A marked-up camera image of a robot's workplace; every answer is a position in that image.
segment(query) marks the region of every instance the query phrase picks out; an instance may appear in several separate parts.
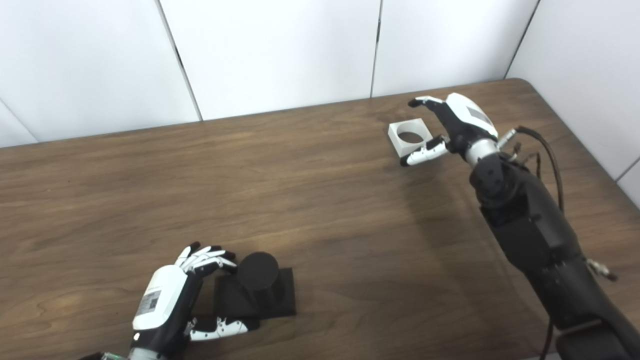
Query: white square block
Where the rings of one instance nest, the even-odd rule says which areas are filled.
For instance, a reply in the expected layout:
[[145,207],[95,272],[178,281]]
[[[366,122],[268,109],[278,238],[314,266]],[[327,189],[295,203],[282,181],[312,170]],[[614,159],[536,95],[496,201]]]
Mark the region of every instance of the white square block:
[[[419,143],[410,143],[400,139],[402,133],[414,133],[422,138]],[[416,149],[424,146],[424,144],[431,140],[433,136],[429,132],[427,125],[424,124],[422,119],[413,119],[400,122],[393,122],[389,124],[389,138],[396,148],[396,152],[399,157],[411,154]]]

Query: wooden table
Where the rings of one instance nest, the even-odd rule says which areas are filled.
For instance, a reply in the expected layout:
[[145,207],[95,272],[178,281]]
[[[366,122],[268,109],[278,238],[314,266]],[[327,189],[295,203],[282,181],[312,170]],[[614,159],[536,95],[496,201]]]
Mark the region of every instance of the wooden table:
[[[640,325],[637,209],[512,79],[0,150],[0,359],[126,355],[151,274],[196,240],[292,266],[299,313],[194,343],[188,360],[535,356],[547,318],[484,224],[468,165],[401,168],[387,138],[416,117],[441,132],[406,102],[453,91],[500,133],[547,137],[583,249],[617,271],[603,287]],[[546,158],[543,178],[555,193]]]

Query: robotic arm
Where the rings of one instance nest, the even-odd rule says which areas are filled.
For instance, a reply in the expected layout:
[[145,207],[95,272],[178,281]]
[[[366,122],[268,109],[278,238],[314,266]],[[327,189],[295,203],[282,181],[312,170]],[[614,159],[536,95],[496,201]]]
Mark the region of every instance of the robotic arm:
[[129,357],[96,353],[81,360],[169,360],[190,341],[216,340],[258,329],[258,319],[194,317],[203,278],[217,270],[234,273],[236,255],[218,246],[198,249],[195,242],[172,265],[156,270],[133,319]]
[[[480,212],[509,262],[530,282],[552,324],[563,331],[556,341],[564,360],[640,359],[640,335],[594,280],[589,269],[614,276],[582,254],[577,236],[544,184],[511,155],[501,151],[516,134],[540,140],[555,163],[548,144],[533,130],[512,129],[500,140],[478,105],[460,94],[446,101],[417,97],[409,106],[424,105],[447,131],[401,159],[416,165],[445,152],[459,154],[471,167]],[[561,182],[555,168],[559,190]]]

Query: black block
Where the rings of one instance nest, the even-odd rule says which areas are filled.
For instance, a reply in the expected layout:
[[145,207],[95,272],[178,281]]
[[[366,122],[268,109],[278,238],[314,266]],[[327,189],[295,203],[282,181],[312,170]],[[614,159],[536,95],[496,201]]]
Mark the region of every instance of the black block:
[[216,279],[214,311],[231,318],[278,318],[296,314],[291,268],[278,269],[276,259],[254,252],[238,265],[237,274]]

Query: wire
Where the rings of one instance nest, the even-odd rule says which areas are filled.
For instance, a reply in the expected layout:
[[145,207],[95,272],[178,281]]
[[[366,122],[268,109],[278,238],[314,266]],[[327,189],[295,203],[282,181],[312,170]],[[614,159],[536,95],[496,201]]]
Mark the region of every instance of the wire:
[[549,318],[549,324],[547,325],[547,338],[545,339],[545,346],[542,347],[542,353],[540,354],[540,360],[545,360],[551,347],[551,339],[554,337],[554,323]]
[[539,132],[529,129],[528,127],[518,126],[516,128],[516,131],[521,134],[529,135],[532,138],[536,139],[542,144],[542,146],[547,151],[547,154],[549,155],[549,159],[551,160],[551,167],[553,168],[553,171],[554,171],[554,177],[556,178],[556,187],[558,190],[558,208],[560,208],[560,211],[564,212],[564,191],[562,187],[562,179],[560,178],[560,169],[558,167],[556,155],[554,154],[554,151],[551,149],[551,145],[549,145],[549,143],[542,137],[542,135],[540,135]]
[[[539,132],[529,129],[528,127],[519,126],[516,128],[516,131],[518,133],[529,135],[532,138],[536,139],[547,151],[549,159],[551,160],[551,167],[554,171],[554,177],[556,178],[556,188],[558,190],[558,208],[560,208],[560,211],[564,213],[564,191],[562,187],[562,179],[560,178],[560,168],[558,167],[556,155],[554,154],[553,149],[551,149],[551,145],[549,145],[549,143],[542,137],[542,135],[540,135]],[[538,179],[540,178],[540,163],[540,153],[538,152],[536,153],[536,176],[538,176]],[[545,344],[542,347],[542,353],[540,353],[540,360],[545,360],[547,358],[553,336],[554,323],[553,321],[551,321],[551,317],[549,317],[549,324],[547,325],[547,335],[545,337]]]

